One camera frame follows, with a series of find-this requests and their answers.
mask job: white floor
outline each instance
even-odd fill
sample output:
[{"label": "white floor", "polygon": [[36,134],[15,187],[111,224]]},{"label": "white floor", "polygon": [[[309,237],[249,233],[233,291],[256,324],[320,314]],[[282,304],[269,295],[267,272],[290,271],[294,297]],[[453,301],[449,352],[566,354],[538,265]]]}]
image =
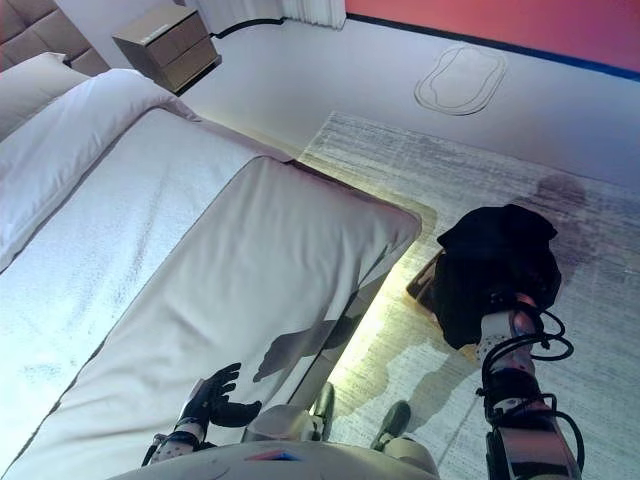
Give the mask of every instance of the white floor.
[{"label": "white floor", "polygon": [[297,156],[332,110],[640,189],[640,83],[503,52],[489,105],[455,117],[414,88],[453,41],[348,20],[214,40],[223,63],[183,95],[204,117]]}]

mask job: bed frame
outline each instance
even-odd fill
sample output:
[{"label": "bed frame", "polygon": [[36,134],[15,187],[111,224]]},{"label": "bed frame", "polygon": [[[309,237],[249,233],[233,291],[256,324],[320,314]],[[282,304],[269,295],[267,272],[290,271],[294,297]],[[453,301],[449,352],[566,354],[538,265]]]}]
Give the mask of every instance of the bed frame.
[{"label": "bed frame", "polygon": [[0,72],[43,52],[67,54],[86,75],[109,70],[53,0],[0,0]]}]

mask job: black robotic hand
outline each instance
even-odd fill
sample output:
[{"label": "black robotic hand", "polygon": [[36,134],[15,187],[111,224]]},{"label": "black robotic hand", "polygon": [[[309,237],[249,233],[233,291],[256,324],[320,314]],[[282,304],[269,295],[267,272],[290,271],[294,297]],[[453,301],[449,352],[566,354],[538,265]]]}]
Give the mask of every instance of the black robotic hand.
[{"label": "black robotic hand", "polygon": [[178,425],[198,423],[206,435],[209,422],[221,427],[244,427],[258,416],[262,402],[249,405],[229,402],[229,393],[235,390],[234,380],[240,375],[240,363],[233,363],[206,380],[202,380],[187,402]]}]

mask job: pillow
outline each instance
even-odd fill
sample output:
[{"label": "pillow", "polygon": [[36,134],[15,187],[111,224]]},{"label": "pillow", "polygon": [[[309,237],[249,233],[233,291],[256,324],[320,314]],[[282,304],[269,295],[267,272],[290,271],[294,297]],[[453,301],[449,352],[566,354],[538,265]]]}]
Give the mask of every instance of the pillow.
[{"label": "pillow", "polygon": [[64,63],[62,53],[42,53],[0,73],[0,141],[87,78]]}]

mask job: floor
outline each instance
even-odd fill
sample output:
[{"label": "floor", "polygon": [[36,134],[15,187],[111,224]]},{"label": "floor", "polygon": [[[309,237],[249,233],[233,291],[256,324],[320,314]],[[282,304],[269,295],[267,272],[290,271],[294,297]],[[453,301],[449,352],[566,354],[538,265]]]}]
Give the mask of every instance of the floor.
[{"label": "floor", "polygon": [[[405,287],[462,215],[515,203],[558,231],[550,248],[562,286],[550,310],[575,347],[565,361],[535,362],[540,388],[557,395],[559,409],[582,431],[585,480],[611,472],[640,478],[640,416],[629,414],[639,406],[640,355],[628,341],[640,338],[639,193],[344,114],[331,115],[300,160],[422,218],[420,237],[331,373],[337,400],[330,441],[369,446],[387,409],[405,399],[412,411],[406,433],[429,449],[441,478],[487,478],[489,427],[475,395],[482,380],[473,348],[447,345],[435,317]],[[553,354],[561,350],[551,346]],[[559,423],[575,452],[573,434]]]},{"label": "floor", "polygon": [[452,40],[348,20],[340,32],[287,21],[214,43],[222,65],[183,100],[292,156],[335,110],[640,189],[637,82],[502,52],[489,105],[456,117],[413,97]]}]

